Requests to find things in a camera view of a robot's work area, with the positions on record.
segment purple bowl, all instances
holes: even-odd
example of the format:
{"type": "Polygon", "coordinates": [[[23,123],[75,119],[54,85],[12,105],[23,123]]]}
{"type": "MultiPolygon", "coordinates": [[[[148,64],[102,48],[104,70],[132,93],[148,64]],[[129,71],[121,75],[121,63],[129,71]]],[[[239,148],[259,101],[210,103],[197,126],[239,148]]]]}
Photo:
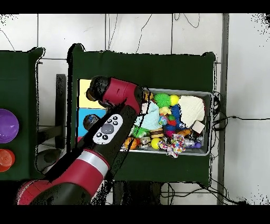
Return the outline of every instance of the purple bowl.
{"type": "Polygon", "coordinates": [[[0,109],[0,143],[11,142],[19,131],[19,122],[14,114],[0,109]]]}

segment green spiky ball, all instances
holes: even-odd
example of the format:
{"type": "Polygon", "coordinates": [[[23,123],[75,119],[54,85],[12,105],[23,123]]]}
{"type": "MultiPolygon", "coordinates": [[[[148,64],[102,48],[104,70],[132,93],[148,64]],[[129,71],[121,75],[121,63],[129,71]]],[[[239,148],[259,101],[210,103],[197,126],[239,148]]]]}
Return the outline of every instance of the green spiky ball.
{"type": "Polygon", "coordinates": [[[171,106],[171,99],[168,94],[156,94],[154,100],[159,108],[171,106]]]}

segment blue square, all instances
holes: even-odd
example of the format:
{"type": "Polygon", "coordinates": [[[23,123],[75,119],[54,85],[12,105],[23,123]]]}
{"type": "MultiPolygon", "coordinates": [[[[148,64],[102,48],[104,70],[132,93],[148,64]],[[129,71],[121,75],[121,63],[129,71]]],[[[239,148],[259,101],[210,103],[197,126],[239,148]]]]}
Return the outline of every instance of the blue square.
{"type": "Polygon", "coordinates": [[[95,114],[99,118],[102,118],[106,114],[106,110],[105,109],[79,108],[78,137],[83,137],[87,133],[87,130],[83,127],[83,120],[89,114],[95,114]]]}

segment green table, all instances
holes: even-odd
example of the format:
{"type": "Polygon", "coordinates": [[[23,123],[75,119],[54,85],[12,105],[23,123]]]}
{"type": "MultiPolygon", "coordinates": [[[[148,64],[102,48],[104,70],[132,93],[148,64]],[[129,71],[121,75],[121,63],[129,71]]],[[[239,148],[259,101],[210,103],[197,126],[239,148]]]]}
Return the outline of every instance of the green table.
{"type": "MultiPolygon", "coordinates": [[[[74,44],[69,50],[71,59],[69,81],[72,79],[71,145],[74,145],[75,139],[78,79],[108,76],[148,88],[205,92],[213,90],[215,55],[212,52],[202,56],[150,55],[110,51],[85,52],[83,49],[81,44],[74,44]]],[[[172,159],[164,154],[129,153],[114,179],[157,182],[192,181],[208,186],[209,155],[181,155],[177,159],[172,159]]]]}
{"type": "Polygon", "coordinates": [[[36,63],[43,48],[28,52],[0,51],[0,108],[10,110],[18,119],[18,135],[0,148],[15,154],[15,163],[0,180],[39,179],[35,168],[37,146],[36,63]]]}

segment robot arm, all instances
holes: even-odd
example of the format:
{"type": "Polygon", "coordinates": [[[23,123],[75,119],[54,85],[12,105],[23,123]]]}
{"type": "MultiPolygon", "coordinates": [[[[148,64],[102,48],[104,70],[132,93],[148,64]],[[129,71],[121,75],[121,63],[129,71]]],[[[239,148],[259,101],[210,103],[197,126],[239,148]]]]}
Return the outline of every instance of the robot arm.
{"type": "Polygon", "coordinates": [[[143,91],[130,82],[97,76],[87,97],[113,108],[49,170],[49,180],[25,183],[17,204],[88,204],[95,195],[141,111],[143,91]]]}

